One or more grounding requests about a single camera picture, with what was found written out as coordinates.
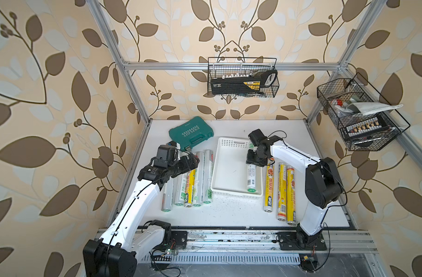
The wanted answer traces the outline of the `yellow wrap roll chef label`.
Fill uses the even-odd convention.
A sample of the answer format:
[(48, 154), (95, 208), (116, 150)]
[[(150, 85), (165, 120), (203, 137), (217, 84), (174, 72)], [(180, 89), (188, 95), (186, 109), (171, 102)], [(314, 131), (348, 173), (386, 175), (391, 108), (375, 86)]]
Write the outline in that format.
[(265, 212), (272, 212), (273, 210), (274, 164), (275, 160), (272, 158), (266, 166), (264, 201)]

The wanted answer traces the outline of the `white green wrap roll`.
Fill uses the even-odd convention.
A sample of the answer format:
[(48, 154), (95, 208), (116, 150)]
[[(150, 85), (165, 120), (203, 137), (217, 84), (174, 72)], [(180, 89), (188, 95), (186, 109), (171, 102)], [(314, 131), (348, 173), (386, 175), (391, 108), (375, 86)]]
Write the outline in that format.
[(256, 188), (256, 166), (249, 164), (247, 165), (247, 191), (250, 193), (255, 193)]

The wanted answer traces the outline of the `white plastic perforated basket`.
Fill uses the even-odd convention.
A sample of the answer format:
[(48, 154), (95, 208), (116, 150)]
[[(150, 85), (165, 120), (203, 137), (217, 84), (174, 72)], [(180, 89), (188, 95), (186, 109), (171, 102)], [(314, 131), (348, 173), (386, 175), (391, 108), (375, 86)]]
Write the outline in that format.
[(247, 153), (250, 140), (220, 137), (217, 143), (211, 190), (215, 194), (260, 198), (264, 195), (262, 169), (256, 166), (255, 193), (247, 191)]

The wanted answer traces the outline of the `clear green label wrap roll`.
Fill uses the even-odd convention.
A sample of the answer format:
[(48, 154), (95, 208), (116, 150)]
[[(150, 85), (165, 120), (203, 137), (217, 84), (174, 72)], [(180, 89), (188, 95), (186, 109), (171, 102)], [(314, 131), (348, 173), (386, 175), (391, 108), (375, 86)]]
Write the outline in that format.
[(212, 174), (213, 174), (213, 151), (205, 150), (204, 160), (204, 174), (203, 174), (203, 196), (202, 200), (204, 204), (210, 204), (212, 202)]

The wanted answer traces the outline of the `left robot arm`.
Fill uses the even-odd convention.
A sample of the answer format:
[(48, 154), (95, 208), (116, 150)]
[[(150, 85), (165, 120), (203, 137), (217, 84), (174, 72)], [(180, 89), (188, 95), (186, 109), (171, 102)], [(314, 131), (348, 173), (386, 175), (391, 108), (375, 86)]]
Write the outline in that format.
[(150, 203), (172, 178), (194, 170), (199, 158), (187, 154), (169, 160), (152, 158), (138, 175), (130, 198), (116, 219), (98, 240), (89, 240), (83, 248), (88, 277), (132, 277), (138, 262), (153, 249), (172, 247), (171, 225), (160, 220), (150, 221), (147, 229), (136, 235)]

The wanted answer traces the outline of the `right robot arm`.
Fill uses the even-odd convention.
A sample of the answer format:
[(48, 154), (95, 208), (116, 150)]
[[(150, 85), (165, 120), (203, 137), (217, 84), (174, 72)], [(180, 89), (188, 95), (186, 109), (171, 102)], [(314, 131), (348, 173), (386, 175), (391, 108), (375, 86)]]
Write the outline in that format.
[(298, 150), (274, 134), (267, 137), (260, 129), (252, 131), (249, 139), (256, 149), (248, 151), (247, 164), (264, 167), (268, 160), (279, 159), (305, 174), (308, 203), (296, 227), (296, 239), (300, 247), (308, 246), (320, 236), (328, 210), (345, 192), (336, 163), (331, 158), (321, 159)]

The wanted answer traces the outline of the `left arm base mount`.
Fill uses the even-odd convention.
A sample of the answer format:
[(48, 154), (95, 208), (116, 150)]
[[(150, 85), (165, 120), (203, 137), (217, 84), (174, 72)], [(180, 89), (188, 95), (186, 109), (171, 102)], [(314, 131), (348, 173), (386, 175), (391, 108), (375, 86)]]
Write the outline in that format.
[(187, 231), (170, 231), (165, 235), (162, 242), (151, 248), (151, 250), (160, 250), (166, 252), (168, 249), (185, 249), (188, 241)]

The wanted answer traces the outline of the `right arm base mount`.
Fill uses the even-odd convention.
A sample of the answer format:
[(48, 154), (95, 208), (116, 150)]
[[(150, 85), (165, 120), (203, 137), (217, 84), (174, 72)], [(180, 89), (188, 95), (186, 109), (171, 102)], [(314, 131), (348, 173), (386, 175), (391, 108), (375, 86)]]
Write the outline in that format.
[(308, 236), (305, 232), (279, 232), (276, 237), (281, 250), (328, 250), (321, 232)]

